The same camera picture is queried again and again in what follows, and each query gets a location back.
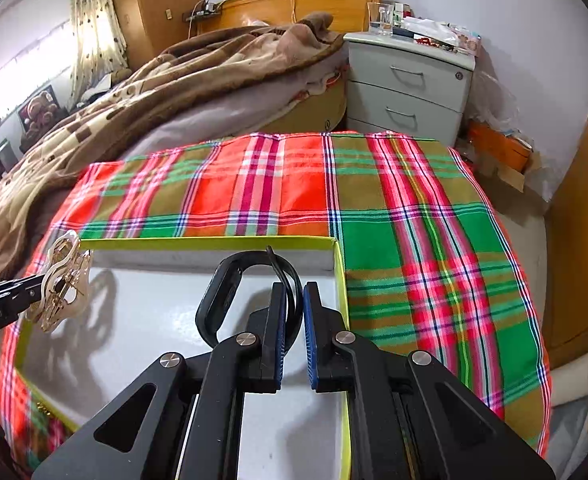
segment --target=nightstand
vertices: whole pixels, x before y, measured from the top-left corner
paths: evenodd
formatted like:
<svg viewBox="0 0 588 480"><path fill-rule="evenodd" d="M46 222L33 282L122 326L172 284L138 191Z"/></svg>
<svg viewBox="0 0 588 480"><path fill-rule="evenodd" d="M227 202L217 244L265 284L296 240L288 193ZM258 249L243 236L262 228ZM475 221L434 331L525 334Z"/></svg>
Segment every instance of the nightstand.
<svg viewBox="0 0 588 480"><path fill-rule="evenodd" d="M474 57L368 32L345 34L345 41L348 129L391 130L454 145Z"/></svg>

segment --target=curtain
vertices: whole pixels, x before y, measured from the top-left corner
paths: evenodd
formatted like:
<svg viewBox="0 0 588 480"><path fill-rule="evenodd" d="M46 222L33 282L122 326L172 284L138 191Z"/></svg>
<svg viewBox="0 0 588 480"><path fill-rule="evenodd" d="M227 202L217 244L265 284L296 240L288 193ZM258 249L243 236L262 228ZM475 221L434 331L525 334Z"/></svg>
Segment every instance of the curtain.
<svg viewBox="0 0 588 480"><path fill-rule="evenodd" d="M83 92L128 63L127 45L112 0L71 0L71 7L77 49L68 103L68 110L73 112Z"/></svg>

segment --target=yellow box edge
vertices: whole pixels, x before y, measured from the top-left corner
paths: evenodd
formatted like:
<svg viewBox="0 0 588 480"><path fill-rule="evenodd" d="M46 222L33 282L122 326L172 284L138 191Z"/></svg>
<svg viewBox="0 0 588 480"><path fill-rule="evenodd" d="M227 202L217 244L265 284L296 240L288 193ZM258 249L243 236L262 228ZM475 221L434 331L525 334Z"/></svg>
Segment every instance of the yellow box edge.
<svg viewBox="0 0 588 480"><path fill-rule="evenodd" d="M271 245L276 251L286 250L333 250L334 256L334 277L338 288L339 311L343 321L349 329L349 307L347 305L347 288L345 282L345 267L341 247L336 238L324 236L237 236L237 237L182 237L182 238L98 238L81 241L84 250L106 250L106 251L216 251L234 250L251 251L262 250L265 246ZM16 357L14 368L30 390L40 397L40 402L48 407L66 427L72 431L78 430L79 426L69 420L56 408L52 408L45 402L45 395L20 371L25 358L29 336L32 333L33 325L27 320L22 321L19 340L16 346ZM341 409L341 474L340 480L349 480L351 474L351 439L349 437L349 414L347 411L347 394L343 394Z"/></svg>

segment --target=plaid tablecloth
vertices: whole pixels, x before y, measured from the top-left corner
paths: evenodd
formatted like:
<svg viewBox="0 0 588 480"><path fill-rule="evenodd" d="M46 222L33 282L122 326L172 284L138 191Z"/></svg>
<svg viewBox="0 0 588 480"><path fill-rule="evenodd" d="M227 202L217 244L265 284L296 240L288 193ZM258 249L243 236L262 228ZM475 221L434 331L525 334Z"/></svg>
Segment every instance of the plaid tablecloth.
<svg viewBox="0 0 588 480"><path fill-rule="evenodd" d="M523 270L469 169L439 142L251 134L93 164L28 273L68 229L81 238L336 237L352 329L386 350L432 352L545 452L549 369ZM69 432L16 374L18 331L4 334L0 420L18 462L34 467Z"/></svg>

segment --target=paper roll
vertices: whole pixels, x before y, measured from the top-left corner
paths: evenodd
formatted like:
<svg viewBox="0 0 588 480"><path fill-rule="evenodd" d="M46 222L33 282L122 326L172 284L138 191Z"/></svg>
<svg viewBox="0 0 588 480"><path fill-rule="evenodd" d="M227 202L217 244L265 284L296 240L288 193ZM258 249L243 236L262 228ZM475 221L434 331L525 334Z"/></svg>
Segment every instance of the paper roll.
<svg viewBox="0 0 588 480"><path fill-rule="evenodd" d="M552 370L552 406L588 395L588 353Z"/></svg>

